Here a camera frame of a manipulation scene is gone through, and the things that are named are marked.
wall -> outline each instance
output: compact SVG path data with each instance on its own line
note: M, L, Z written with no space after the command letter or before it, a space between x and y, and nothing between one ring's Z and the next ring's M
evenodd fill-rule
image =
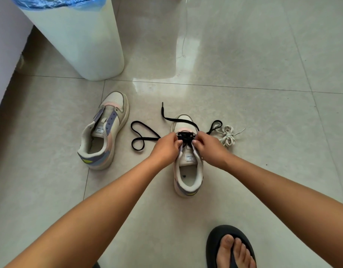
M30 20L11 0L0 0L0 102L31 28Z

black shoelace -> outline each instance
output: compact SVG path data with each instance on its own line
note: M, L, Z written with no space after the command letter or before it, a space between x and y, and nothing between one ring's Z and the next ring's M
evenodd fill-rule
M187 120L187 119L171 119L169 117L165 117L164 116L164 103L161 103L161 116L163 118L165 118L166 120L168 121L172 121L172 122L184 122L184 123L187 123L187 124L191 124L192 126L195 126L195 128L197 129L197 131L200 131L199 130L199 127L192 121L190 120ZM144 127L146 127L147 129L149 129L153 134L156 135L156 137L143 137L138 131L136 131L135 129L133 129L133 125L134 124L141 124L143 125ZM222 127L222 122L220 120L215 120L212 124L211 124L211 127L210 127L210 130L207 132L207 134L211 134L212 131L218 129L218 128L221 128ZM147 141L157 141L160 137L160 135L158 135L154 130L151 129L151 127L145 125L143 122L141 121L133 121L131 124L130 124L130 128L136 133L138 134L140 137L137 137L135 139L133 139L132 141L132 148L136 151L140 151L142 149L144 149L145 147L145 143L144 143L144 140L147 140ZM195 134L192 133L192 132L189 132L189 131L180 131L177 133L177 136L178 136L178 139L179 140L182 140L183 141L183 146L185 145L189 145L190 147L192 146L192 140L195 139ZM136 149L133 144L135 141L138 141L138 140L142 140L143 141L143 146L141 149Z

human hand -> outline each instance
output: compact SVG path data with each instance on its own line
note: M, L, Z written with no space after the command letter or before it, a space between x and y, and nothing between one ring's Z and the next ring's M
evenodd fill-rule
M230 156L230 153L216 137L200 131L192 143L199 151L201 157L210 165L223 170L226 168L226 159Z
M159 162L160 167L164 168L178 157L179 147L182 143L183 141L178 140L176 133L169 133L156 142L149 157L153 158L155 162Z

shoe tongue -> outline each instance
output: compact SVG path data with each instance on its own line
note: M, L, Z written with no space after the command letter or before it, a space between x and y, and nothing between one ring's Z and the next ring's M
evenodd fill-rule
M113 110L114 110L114 106L111 106L111 105L107 105L104 108L101 117L96 122L97 125L95 127L95 130L91 133L91 136L103 138L104 123L108 120L108 118L111 115L111 113L113 112Z
M189 145L186 145L183 147L183 155L180 158L179 166L195 164L197 164L197 160L194 155L194 150Z

blue plastic bag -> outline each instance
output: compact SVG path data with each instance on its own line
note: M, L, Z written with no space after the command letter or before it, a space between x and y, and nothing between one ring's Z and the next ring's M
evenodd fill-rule
M106 4L106 0L13 0L13 2L21 9L35 11L59 7L99 11Z

